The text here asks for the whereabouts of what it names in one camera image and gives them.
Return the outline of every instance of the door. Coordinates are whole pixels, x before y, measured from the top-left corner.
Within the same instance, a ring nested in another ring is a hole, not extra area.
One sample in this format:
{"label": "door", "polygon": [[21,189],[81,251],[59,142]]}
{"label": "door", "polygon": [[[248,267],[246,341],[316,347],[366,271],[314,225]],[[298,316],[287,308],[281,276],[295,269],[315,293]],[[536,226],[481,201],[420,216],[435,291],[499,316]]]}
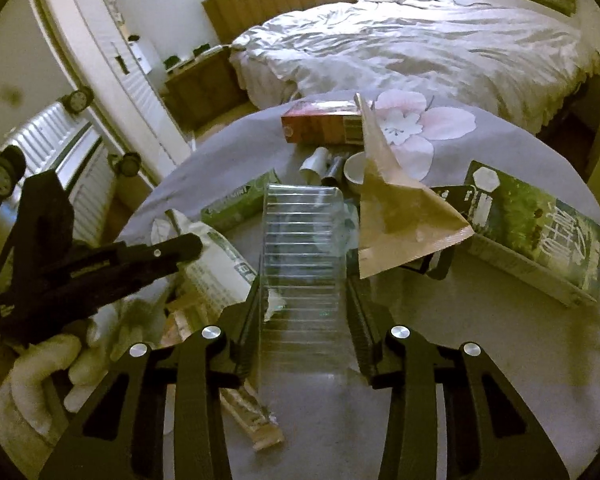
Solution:
{"label": "door", "polygon": [[146,79],[103,0],[43,0],[56,34],[98,106],[160,182],[191,146]]}

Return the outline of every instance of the brown paper bag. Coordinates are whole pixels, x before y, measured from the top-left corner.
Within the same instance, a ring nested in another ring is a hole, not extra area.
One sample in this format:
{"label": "brown paper bag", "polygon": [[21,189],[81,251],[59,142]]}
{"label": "brown paper bag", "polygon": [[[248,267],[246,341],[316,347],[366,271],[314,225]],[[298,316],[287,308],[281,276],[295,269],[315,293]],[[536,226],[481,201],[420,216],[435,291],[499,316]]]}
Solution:
{"label": "brown paper bag", "polygon": [[360,193],[360,278],[440,251],[472,236],[469,223],[424,184],[404,173],[376,115],[356,95],[365,139]]}

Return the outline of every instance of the screw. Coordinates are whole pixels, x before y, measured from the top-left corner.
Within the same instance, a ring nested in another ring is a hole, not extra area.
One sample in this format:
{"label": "screw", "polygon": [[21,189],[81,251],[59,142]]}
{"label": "screw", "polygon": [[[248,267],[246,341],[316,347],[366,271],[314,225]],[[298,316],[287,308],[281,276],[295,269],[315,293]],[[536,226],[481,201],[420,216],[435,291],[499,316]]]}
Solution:
{"label": "screw", "polygon": [[220,330],[219,326],[205,326],[202,329],[202,337],[205,339],[215,339],[217,337],[220,337],[220,334],[222,333],[222,330]]}
{"label": "screw", "polygon": [[471,355],[472,357],[478,357],[482,350],[476,343],[467,343],[463,347],[464,353],[467,355]]}
{"label": "screw", "polygon": [[146,354],[147,350],[148,348],[144,343],[136,343],[129,349],[129,355],[131,355],[131,357],[142,357]]}
{"label": "screw", "polygon": [[391,335],[398,339],[407,339],[411,331],[405,326],[396,325],[391,329]]}

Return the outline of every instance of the wooden nightstand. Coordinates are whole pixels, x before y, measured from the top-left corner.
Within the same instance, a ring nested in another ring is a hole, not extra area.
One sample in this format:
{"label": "wooden nightstand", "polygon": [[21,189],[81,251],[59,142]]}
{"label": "wooden nightstand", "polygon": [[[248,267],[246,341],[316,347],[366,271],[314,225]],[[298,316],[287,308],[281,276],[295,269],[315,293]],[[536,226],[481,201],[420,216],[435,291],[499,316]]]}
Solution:
{"label": "wooden nightstand", "polygon": [[224,47],[200,61],[176,69],[166,86],[188,125],[196,129],[249,100],[238,85],[229,62],[231,49]]}

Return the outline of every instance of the white radiator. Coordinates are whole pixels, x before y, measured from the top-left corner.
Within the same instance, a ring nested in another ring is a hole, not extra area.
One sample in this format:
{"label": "white radiator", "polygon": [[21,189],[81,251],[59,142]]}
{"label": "white radiator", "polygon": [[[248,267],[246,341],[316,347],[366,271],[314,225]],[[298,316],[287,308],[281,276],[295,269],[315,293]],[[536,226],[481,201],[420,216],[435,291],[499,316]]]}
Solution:
{"label": "white radiator", "polygon": [[[73,117],[60,103],[45,108],[32,120],[7,134],[5,143],[25,154],[25,177],[55,170],[74,206],[74,238],[100,244],[116,177],[107,162],[107,149],[99,131],[84,117]],[[15,222],[21,186],[0,208],[0,291],[11,279],[13,251],[5,241]]]}

